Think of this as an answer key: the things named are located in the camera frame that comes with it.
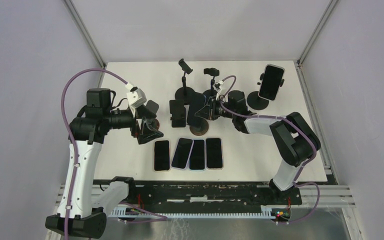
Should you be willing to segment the dark phone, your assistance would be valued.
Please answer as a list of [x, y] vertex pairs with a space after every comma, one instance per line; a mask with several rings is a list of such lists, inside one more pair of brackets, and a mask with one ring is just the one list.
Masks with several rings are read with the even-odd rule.
[[202, 109], [206, 105], [206, 96], [202, 93], [195, 92], [189, 99], [189, 108], [186, 118], [186, 123], [190, 127], [201, 128], [204, 119], [195, 116], [196, 112]]

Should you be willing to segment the wooden base phone stand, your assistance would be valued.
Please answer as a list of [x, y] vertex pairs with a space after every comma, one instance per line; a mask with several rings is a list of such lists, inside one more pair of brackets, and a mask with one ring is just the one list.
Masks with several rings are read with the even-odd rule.
[[[156, 103], [155, 101], [153, 100], [148, 100], [147, 103], [146, 103], [146, 106], [145, 106], [149, 111], [151, 111], [152, 113], [154, 113], [155, 115], [157, 114], [158, 110], [159, 110], [159, 104]], [[160, 123], [159, 121], [154, 118], [150, 121], [152, 127], [156, 130], [159, 130], [160, 128]]]

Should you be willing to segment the black round clamp stand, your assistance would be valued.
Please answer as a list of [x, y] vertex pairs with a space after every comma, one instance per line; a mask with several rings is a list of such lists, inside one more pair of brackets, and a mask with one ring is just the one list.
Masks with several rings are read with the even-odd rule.
[[183, 71], [183, 76], [181, 78], [182, 87], [180, 87], [174, 94], [175, 100], [182, 100], [184, 105], [189, 105], [195, 91], [193, 88], [187, 86], [186, 75], [192, 73], [193, 69], [189, 67], [189, 65], [185, 62], [183, 58], [178, 61], [178, 65], [181, 67]]

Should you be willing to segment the cream cased phone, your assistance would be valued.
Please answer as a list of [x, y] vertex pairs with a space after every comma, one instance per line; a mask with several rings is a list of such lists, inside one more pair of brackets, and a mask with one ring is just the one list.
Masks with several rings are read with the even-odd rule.
[[154, 143], [154, 171], [168, 171], [170, 169], [170, 142], [159, 140]]

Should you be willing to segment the black folding phone stand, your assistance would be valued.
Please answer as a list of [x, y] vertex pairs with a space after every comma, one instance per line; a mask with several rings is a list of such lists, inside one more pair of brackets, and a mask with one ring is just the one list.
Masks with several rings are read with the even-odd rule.
[[172, 128], [186, 127], [186, 108], [184, 100], [173, 99], [169, 101], [170, 121]]

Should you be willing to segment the lilac cased phone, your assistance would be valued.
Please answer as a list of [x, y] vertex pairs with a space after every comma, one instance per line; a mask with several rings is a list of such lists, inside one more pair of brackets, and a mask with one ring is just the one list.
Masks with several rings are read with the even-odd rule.
[[187, 167], [194, 141], [189, 138], [180, 138], [171, 161], [171, 167], [185, 169]]

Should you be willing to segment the white cased phone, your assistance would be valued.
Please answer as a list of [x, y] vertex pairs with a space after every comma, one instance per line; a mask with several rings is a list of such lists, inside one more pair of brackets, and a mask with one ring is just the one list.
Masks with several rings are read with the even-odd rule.
[[223, 168], [223, 150], [220, 138], [206, 139], [206, 167], [208, 169]]

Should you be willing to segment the light blue cased phone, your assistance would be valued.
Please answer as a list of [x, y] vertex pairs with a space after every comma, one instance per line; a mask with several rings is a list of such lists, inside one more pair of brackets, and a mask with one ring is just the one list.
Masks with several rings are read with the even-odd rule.
[[193, 141], [189, 157], [189, 169], [191, 171], [203, 171], [206, 168], [206, 144], [204, 139]]

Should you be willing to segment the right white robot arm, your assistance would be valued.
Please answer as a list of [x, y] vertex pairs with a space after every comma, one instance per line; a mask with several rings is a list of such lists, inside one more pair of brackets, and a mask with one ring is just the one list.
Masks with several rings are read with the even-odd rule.
[[289, 198], [289, 189], [295, 187], [304, 167], [321, 148], [321, 142], [299, 112], [285, 116], [258, 115], [248, 109], [245, 94], [233, 90], [223, 96], [210, 96], [198, 105], [196, 117], [214, 121], [229, 118], [236, 130], [244, 134], [272, 136], [281, 156], [275, 176], [269, 182], [269, 199], [282, 204]]

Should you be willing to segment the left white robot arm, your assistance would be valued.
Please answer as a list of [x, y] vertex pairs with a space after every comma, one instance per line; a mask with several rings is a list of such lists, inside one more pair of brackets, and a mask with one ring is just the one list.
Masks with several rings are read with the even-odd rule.
[[46, 218], [45, 227], [66, 238], [98, 239], [113, 209], [133, 203], [137, 190], [132, 177], [114, 177], [97, 199], [92, 198], [94, 175], [105, 136], [110, 130], [129, 129], [142, 145], [161, 138], [157, 112], [159, 105], [147, 100], [141, 89], [127, 93], [128, 108], [114, 106], [115, 92], [91, 88], [86, 105], [69, 124], [70, 158], [66, 183], [57, 212]]

